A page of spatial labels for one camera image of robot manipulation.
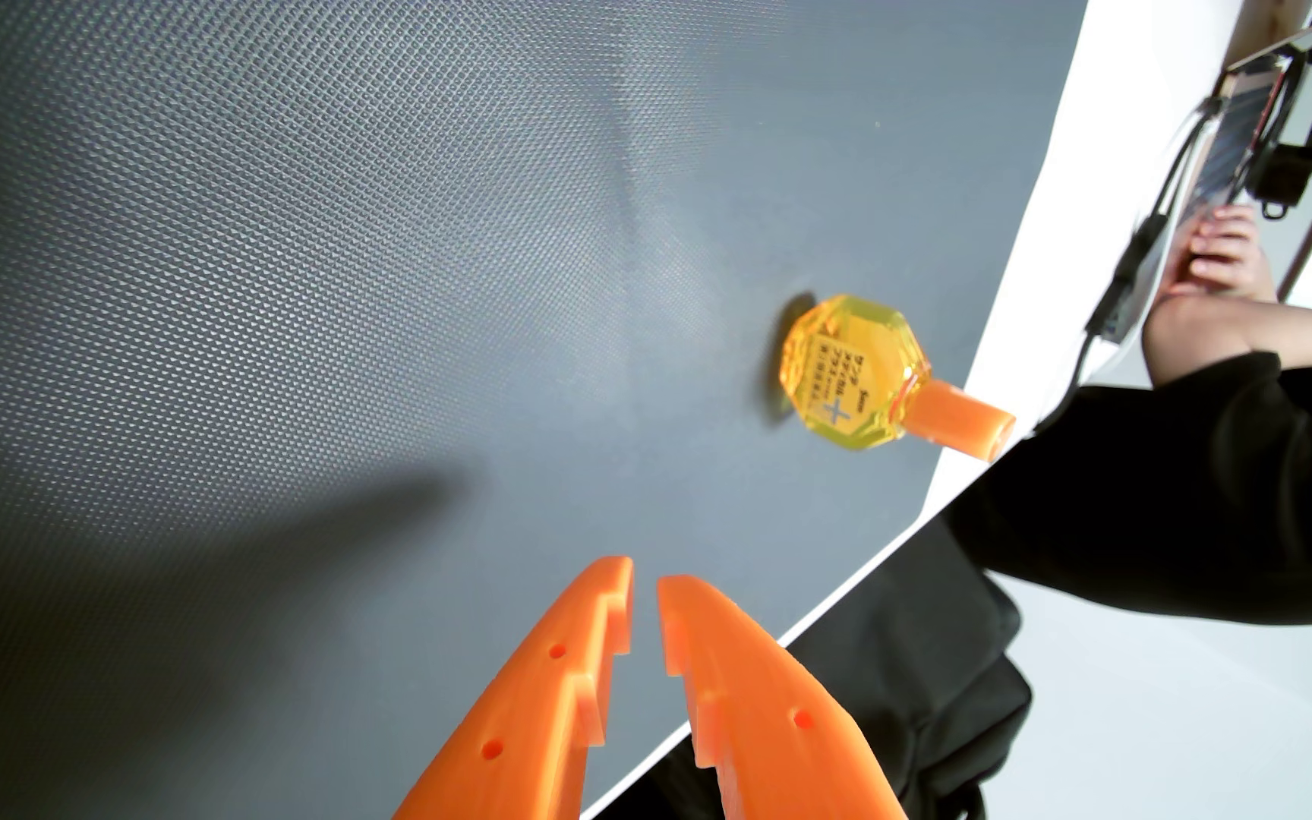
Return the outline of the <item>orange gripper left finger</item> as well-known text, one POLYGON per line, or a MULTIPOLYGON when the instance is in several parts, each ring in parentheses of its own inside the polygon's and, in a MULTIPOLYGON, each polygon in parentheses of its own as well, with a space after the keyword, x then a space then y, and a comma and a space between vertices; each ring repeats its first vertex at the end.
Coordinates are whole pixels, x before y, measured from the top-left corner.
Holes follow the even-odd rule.
POLYGON ((579 817, 628 652, 634 563, 596 559, 547 607, 394 817, 579 817))

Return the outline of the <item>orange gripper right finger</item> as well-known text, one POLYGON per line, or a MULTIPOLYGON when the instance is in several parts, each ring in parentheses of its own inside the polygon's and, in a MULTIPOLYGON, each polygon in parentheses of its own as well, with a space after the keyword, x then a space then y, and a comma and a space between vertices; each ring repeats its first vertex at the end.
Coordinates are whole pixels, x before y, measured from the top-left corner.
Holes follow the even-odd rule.
POLYGON ((905 817, 855 720, 723 592, 659 579, 666 674, 726 817, 905 817))

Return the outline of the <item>person's hand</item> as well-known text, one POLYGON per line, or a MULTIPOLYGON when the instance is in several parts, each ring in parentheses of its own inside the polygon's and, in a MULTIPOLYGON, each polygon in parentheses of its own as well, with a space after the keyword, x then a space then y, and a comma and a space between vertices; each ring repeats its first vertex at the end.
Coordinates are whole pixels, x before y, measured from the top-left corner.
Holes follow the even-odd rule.
POLYGON ((1277 303, 1277 282, 1261 245, 1256 203, 1221 203, 1185 224, 1174 260, 1162 274, 1158 299, 1183 295, 1277 303))

